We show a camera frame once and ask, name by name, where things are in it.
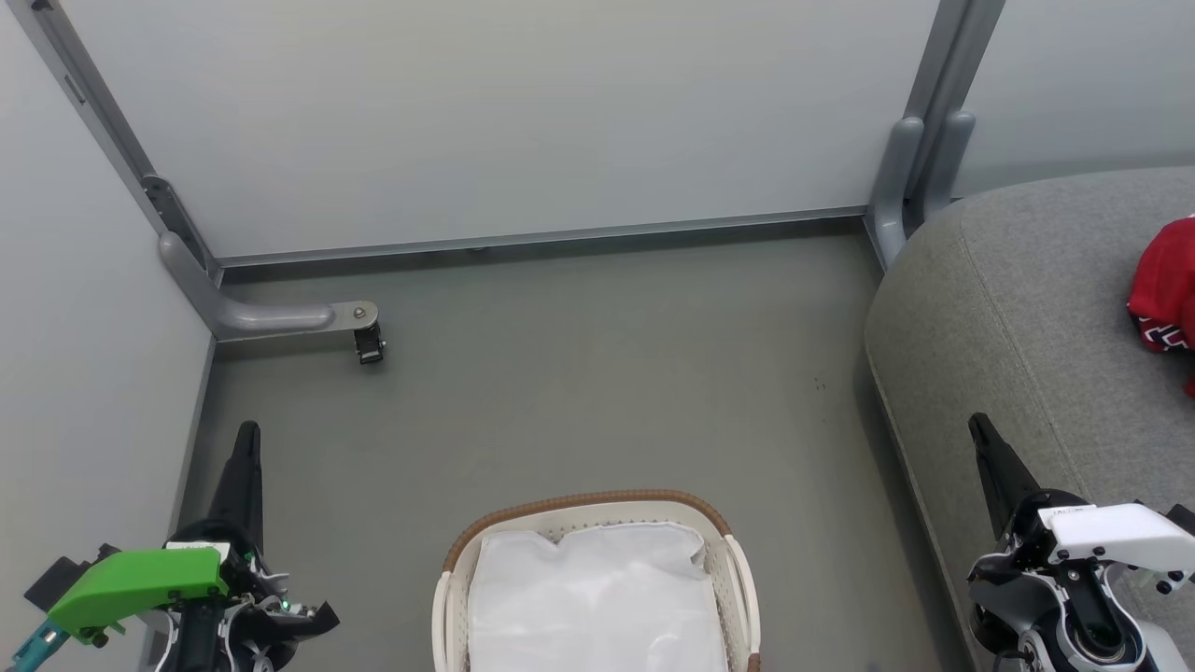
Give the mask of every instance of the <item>gray metal bracket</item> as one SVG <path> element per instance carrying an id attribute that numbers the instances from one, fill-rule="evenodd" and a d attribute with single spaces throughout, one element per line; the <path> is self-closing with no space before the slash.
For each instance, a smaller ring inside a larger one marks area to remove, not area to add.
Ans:
<path id="1" fill-rule="evenodd" d="M 958 110 L 943 120 L 938 132 L 937 154 L 933 161 L 926 165 L 925 178 L 911 200 L 918 221 L 929 220 L 950 204 L 955 178 L 958 177 L 958 167 L 962 166 L 973 130 L 975 130 L 975 115 L 967 110 Z"/>
<path id="2" fill-rule="evenodd" d="M 925 123 L 919 117 L 905 117 L 893 126 L 864 215 L 864 226 L 884 270 L 905 246 L 905 189 L 923 133 Z"/>
<path id="3" fill-rule="evenodd" d="M 183 202 L 178 198 L 170 182 L 157 175 L 146 175 L 141 178 L 141 189 L 145 190 L 146 197 L 149 198 L 154 209 L 158 210 L 158 216 L 161 218 L 161 224 L 166 227 L 166 231 L 178 236 L 183 245 L 195 256 L 195 261 L 198 262 L 204 271 L 208 271 L 213 265 L 209 263 L 210 256 L 203 245 L 203 239 L 200 238 L 200 232 L 195 228 L 195 222 L 186 214 Z"/>
<path id="4" fill-rule="evenodd" d="M 177 233 L 167 231 L 159 237 L 158 253 L 217 342 L 353 331 L 361 364 L 382 359 L 386 342 L 381 340 L 378 306 L 373 301 L 298 306 L 243 304 L 220 293 Z"/>

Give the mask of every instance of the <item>red garment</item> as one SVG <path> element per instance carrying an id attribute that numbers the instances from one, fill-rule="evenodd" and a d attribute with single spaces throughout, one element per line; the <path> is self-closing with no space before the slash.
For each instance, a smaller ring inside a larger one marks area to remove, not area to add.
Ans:
<path id="1" fill-rule="evenodd" d="M 1168 224 L 1145 249 L 1128 312 L 1146 348 L 1191 349 L 1187 335 L 1195 334 L 1195 215 Z M 1195 380 L 1185 390 L 1195 397 Z"/>

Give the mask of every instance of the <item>white cloth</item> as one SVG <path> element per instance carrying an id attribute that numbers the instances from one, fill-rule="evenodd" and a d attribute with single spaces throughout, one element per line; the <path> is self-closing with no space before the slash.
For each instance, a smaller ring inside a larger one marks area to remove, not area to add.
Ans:
<path id="1" fill-rule="evenodd" d="M 630 523 L 482 542 L 468 597 L 472 672 L 727 672 L 691 527 Z"/>

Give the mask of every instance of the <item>white laundry basket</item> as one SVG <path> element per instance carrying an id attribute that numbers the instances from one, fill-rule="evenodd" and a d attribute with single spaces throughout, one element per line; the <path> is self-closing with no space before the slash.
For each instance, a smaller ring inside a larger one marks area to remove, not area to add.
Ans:
<path id="1" fill-rule="evenodd" d="M 710 505 L 679 490 L 619 490 L 544 500 L 498 511 L 468 526 L 448 551 L 431 609 L 436 672 L 468 671 L 468 587 L 482 539 L 496 532 L 534 531 L 552 542 L 574 530 L 619 523 L 670 521 L 705 539 L 705 570 L 722 619 L 730 672 L 759 672 L 759 600 L 747 556 Z"/>

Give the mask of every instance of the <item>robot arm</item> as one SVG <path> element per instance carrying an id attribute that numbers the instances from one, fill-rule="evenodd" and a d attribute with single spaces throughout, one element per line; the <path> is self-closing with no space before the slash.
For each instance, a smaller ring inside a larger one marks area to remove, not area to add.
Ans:
<path id="1" fill-rule="evenodd" d="M 287 598 L 287 574 L 262 557 L 261 430 L 245 422 L 208 518 L 161 549 L 104 545 L 94 563 L 60 558 L 25 593 L 47 621 L 13 656 L 33 672 L 68 639 L 103 648 L 108 630 L 139 616 L 167 636 L 157 672 L 272 672 L 299 642 L 339 624 L 327 603 Z"/>
<path id="2" fill-rule="evenodd" d="M 1163 594 L 1179 589 L 1195 570 L 1195 514 L 1042 489 L 987 416 L 970 429 L 997 536 L 968 576 L 976 640 L 1027 672 L 1188 672 L 1170 636 L 1129 616 L 1110 584 L 1134 572 Z"/>

